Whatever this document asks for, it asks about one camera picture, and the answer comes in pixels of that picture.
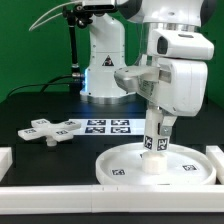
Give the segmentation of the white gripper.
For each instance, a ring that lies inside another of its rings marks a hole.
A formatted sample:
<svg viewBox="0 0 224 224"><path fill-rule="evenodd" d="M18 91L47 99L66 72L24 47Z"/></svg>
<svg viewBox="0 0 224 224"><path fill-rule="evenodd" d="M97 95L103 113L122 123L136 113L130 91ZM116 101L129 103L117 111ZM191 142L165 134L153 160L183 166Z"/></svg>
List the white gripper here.
<svg viewBox="0 0 224 224"><path fill-rule="evenodd" d="M149 100L166 110L162 112L160 134L170 136L176 116L195 116L201 109L208 69L201 61L159 59L158 64L170 75L153 85Z"/></svg>

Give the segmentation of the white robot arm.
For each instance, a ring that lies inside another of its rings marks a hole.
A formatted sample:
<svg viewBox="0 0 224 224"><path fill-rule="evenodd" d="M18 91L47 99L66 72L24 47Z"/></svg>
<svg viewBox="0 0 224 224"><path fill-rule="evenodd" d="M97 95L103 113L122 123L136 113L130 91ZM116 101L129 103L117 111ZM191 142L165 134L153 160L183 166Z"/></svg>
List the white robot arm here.
<svg viewBox="0 0 224 224"><path fill-rule="evenodd" d="M90 23L90 65L81 96L114 103L138 94L148 101L144 136L169 137L179 116L202 106L214 45L198 32L206 0L83 0ZM143 26L138 61L128 66L118 11Z"/></svg>

